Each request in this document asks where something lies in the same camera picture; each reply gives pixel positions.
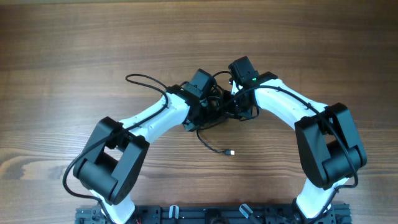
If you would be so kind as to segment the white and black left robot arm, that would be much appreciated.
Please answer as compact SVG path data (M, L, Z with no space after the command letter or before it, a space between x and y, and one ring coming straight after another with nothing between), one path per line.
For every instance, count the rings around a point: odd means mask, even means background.
M215 108L208 98L167 92L133 117L120 121L105 117L68 170L91 192L88 198L99 202L107 222L126 223L136 209L129 193L150 144L180 124L193 131Z

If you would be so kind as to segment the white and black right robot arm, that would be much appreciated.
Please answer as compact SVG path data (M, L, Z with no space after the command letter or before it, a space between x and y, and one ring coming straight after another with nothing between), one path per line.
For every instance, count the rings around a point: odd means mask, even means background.
M367 155L349 109L328 106L287 87L271 72L229 71L233 86L228 108L256 106L271 112L294 131L302 169L307 177L294 201L303 223L317 223L330 213L341 189L358 186L358 171Z

